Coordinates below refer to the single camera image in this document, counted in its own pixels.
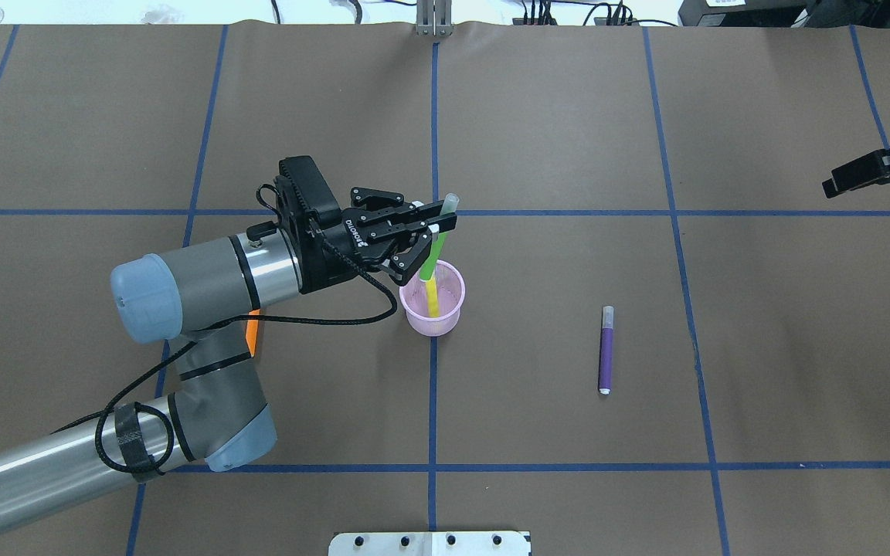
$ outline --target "white bracket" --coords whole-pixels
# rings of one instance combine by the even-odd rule
[[[421,36],[445,38],[452,35],[452,0],[416,0],[417,23],[414,31]]]
[[[527,531],[339,534],[328,556],[531,556]]]

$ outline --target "purple marker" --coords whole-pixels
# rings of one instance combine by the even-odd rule
[[[603,308],[603,334],[600,335],[600,394],[610,393],[613,370],[613,307]]]

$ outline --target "silver metal tube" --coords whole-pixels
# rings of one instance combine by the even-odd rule
[[[146,405],[168,415],[167,398]],[[139,414],[146,450],[160,457],[166,450],[166,430],[156,416]],[[107,467],[95,453],[96,422],[50,434],[0,453],[0,534],[40,520],[57,511],[88,502],[122,486],[133,485],[133,475]],[[110,416],[102,435],[109,457],[124,463]],[[175,440],[167,471],[187,463]]]

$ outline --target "yellow marker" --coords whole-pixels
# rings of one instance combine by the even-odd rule
[[[254,310],[250,314],[259,314],[259,310]],[[256,337],[259,332],[258,320],[246,321],[246,345],[250,346],[250,355],[256,355]]]
[[[435,282],[434,275],[424,283],[424,291],[428,294],[428,317],[437,319],[440,317],[438,310],[438,284]]]

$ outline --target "light blue cap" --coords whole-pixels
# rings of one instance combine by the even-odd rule
[[[265,455],[277,443],[270,404],[218,450],[205,458],[211,471],[229,471]]]
[[[184,314],[177,281],[153,253],[112,270],[112,296],[126,331],[139,344],[181,333]]]

